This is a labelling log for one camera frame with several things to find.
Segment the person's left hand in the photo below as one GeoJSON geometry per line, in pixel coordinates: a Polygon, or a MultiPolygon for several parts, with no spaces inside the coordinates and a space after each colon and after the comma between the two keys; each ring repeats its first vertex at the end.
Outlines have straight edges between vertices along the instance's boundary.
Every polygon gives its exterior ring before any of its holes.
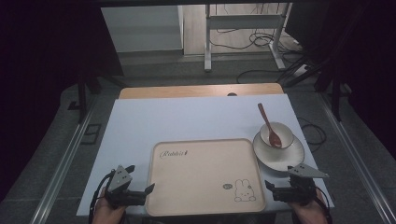
{"type": "Polygon", "coordinates": [[[105,197],[105,190],[102,189],[94,207],[92,224],[120,224],[125,210],[125,206],[113,208],[105,197]]]}

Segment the white bowl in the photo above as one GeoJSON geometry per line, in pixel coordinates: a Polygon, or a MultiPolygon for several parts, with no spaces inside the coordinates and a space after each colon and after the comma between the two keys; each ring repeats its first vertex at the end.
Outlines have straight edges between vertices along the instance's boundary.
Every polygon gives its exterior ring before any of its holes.
{"type": "MultiPolygon", "coordinates": [[[[279,148],[289,147],[293,142],[293,133],[291,129],[283,123],[280,122],[271,122],[270,126],[275,134],[279,137],[281,145],[279,148]]],[[[269,138],[269,129],[266,124],[262,125],[260,129],[260,137],[262,141],[272,147],[273,145],[270,143],[269,138]]]]}

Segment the black metal stand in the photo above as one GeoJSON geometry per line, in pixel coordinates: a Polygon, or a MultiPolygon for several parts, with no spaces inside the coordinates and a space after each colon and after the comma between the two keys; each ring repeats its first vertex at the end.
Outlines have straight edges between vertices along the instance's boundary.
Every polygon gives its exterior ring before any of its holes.
{"type": "Polygon", "coordinates": [[[335,118],[340,121],[340,96],[341,96],[341,80],[339,74],[338,63],[332,57],[325,59],[319,64],[314,65],[300,76],[291,81],[287,81],[284,87],[292,87],[313,75],[318,75],[318,79],[314,84],[314,89],[317,92],[324,92],[329,86],[332,87],[331,92],[331,110],[335,118]]]}
{"type": "Polygon", "coordinates": [[[85,75],[78,76],[78,111],[79,119],[78,122],[81,123],[88,114],[87,101],[86,101],[86,88],[92,94],[99,94],[102,90],[102,86],[99,83],[98,77],[90,77],[85,75]]]}

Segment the wooden table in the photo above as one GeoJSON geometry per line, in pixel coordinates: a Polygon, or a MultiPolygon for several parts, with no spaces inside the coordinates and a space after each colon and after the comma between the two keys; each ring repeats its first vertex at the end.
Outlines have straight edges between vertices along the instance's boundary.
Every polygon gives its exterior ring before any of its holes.
{"type": "Polygon", "coordinates": [[[211,97],[283,94],[282,87],[277,83],[253,84],[221,84],[169,87],[134,87],[120,91],[120,99],[148,99],[148,98],[180,98],[180,97],[211,97]]]}

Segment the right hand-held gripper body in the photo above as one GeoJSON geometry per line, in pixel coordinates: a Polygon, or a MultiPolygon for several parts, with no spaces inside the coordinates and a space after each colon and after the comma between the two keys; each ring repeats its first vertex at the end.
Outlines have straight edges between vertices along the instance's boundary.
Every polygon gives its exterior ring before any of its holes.
{"type": "Polygon", "coordinates": [[[328,178],[329,175],[307,164],[300,163],[288,168],[290,185],[282,188],[272,186],[273,199],[284,203],[307,205],[317,197],[315,178],[328,178]]]}

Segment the white plate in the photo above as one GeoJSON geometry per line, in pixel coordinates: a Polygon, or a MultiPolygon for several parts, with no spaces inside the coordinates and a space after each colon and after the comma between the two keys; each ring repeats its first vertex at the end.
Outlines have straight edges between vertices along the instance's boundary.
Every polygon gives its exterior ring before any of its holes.
{"type": "Polygon", "coordinates": [[[253,149],[260,162],[279,172],[287,172],[289,166],[294,167],[304,161],[304,147],[296,136],[289,147],[279,149],[269,147],[257,133],[253,139],[253,149]]]}

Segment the person's right hand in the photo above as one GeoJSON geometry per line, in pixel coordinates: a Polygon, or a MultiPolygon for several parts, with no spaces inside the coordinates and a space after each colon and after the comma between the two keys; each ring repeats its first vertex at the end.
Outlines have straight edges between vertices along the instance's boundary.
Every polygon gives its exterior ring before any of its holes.
{"type": "Polygon", "coordinates": [[[289,203],[301,224],[329,224],[323,208],[324,199],[319,189],[317,190],[317,198],[319,203],[317,201],[312,201],[307,205],[289,203]]]}

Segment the white cabinet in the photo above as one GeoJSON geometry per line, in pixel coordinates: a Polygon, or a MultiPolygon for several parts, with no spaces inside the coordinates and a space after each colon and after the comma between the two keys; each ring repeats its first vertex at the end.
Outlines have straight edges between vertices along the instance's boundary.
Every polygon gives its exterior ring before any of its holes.
{"type": "Polygon", "coordinates": [[[116,52],[183,49],[180,6],[102,7],[116,52]]]}

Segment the white table mat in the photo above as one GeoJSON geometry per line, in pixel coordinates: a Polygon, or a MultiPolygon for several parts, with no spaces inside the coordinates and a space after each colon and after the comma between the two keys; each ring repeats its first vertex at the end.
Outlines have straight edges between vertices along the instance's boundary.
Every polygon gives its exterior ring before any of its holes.
{"type": "MultiPolygon", "coordinates": [[[[162,99],[122,99],[115,102],[106,131],[83,193],[78,214],[86,216],[92,195],[100,180],[118,165],[135,165],[132,190],[142,190],[149,183],[154,147],[163,142],[253,139],[263,125],[258,109],[262,103],[272,122],[288,126],[304,147],[304,163],[315,166],[303,132],[285,94],[252,96],[187,97],[162,99]]],[[[267,180],[278,187],[289,184],[288,172],[272,170],[256,156],[262,190],[266,201],[263,212],[286,211],[264,186],[267,180]]],[[[146,204],[133,206],[131,215],[149,215],[146,204]]]]}

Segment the white power strip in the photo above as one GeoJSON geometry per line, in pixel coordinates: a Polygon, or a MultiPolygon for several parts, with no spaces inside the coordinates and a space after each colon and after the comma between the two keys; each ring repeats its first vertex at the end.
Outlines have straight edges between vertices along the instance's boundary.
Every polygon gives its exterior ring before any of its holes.
{"type": "Polygon", "coordinates": [[[298,77],[298,76],[302,75],[303,73],[305,73],[306,71],[308,71],[309,69],[310,69],[309,65],[303,64],[293,73],[293,75],[295,77],[298,77]]]}

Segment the metal floor rail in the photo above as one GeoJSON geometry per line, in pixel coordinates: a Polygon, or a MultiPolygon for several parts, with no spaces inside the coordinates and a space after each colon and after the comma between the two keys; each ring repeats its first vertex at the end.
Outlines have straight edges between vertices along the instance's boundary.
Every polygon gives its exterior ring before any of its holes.
{"type": "Polygon", "coordinates": [[[84,132],[91,120],[93,110],[95,109],[96,101],[93,100],[88,105],[87,115],[82,119],[82,122],[77,126],[73,133],[72,139],[67,145],[65,153],[63,154],[60,162],[58,163],[55,172],[50,179],[50,182],[29,222],[29,224],[45,224],[50,211],[56,201],[60,189],[64,183],[65,177],[72,164],[73,159],[78,150],[84,132]]]}
{"type": "Polygon", "coordinates": [[[365,165],[343,122],[332,113],[331,103],[324,93],[320,93],[318,98],[383,223],[396,224],[396,215],[392,211],[389,200],[365,165]]]}

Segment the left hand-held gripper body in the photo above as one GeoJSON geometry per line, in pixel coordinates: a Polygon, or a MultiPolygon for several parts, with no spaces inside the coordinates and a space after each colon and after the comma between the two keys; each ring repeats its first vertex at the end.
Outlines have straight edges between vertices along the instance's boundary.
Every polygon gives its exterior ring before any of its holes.
{"type": "Polygon", "coordinates": [[[147,195],[145,191],[131,191],[131,173],[127,173],[122,165],[119,165],[110,175],[106,184],[105,197],[113,208],[119,206],[144,205],[147,195]]]}

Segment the white metal desk frame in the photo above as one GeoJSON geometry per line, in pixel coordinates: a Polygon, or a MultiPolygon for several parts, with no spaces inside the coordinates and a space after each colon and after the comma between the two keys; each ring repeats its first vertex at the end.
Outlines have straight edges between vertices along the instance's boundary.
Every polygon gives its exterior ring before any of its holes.
{"type": "Polygon", "coordinates": [[[280,37],[283,31],[290,4],[286,3],[280,14],[270,15],[219,15],[212,16],[210,5],[205,5],[205,66],[206,72],[212,69],[210,35],[212,30],[217,29],[273,29],[274,38],[269,42],[276,66],[279,70],[285,70],[286,66],[278,51],[280,37]]]}

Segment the reddish brown spoon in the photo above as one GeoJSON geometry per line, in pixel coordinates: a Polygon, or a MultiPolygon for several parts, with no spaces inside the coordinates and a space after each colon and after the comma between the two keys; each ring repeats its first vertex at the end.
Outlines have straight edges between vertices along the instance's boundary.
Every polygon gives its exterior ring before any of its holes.
{"type": "Polygon", "coordinates": [[[281,148],[282,147],[281,140],[280,140],[279,136],[272,129],[272,126],[270,124],[269,119],[266,116],[266,113],[265,113],[265,110],[264,110],[264,107],[263,107],[262,103],[258,103],[258,108],[259,108],[259,110],[261,112],[262,118],[264,119],[264,121],[265,121],[265,123],[267,125],[267,128],[268,128],[268,131],[269,131],[268,140],[269,140],[270,145],[272,147],[281,148]]]}

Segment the beige tray with rabbit print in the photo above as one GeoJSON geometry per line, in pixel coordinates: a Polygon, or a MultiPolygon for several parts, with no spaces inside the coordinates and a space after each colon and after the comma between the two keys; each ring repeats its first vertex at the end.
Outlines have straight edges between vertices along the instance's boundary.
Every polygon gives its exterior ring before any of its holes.
{"type": "Polygon", "coordinates": [[[163,142],[152,153],[146,210],[153,217],[254,213],[266,206],[247,139],[163,142]]]}

